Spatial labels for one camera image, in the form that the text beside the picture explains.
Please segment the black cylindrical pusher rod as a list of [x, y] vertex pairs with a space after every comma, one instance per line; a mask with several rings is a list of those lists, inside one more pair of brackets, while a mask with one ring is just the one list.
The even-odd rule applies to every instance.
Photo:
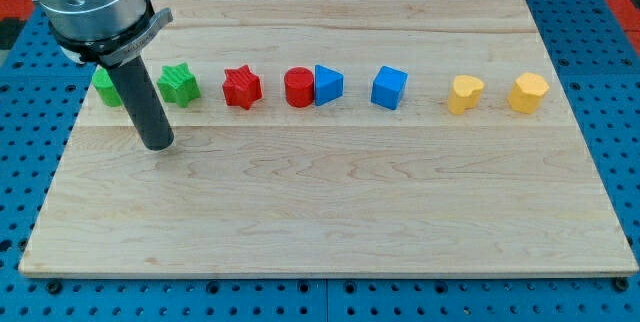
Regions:
[[169, 147], [174, 133], [140, 56], [107, 73], [143, 145], [153, 151]]

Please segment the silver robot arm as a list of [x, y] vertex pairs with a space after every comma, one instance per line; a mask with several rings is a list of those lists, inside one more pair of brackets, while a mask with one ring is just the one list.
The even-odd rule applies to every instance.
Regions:
[[172, 11], [156, 11], [151, 0], [35, 1], [67, 55], [106, 70], [144, 146], [169, 147], [174, 133], [141, 53], [173, 21]]

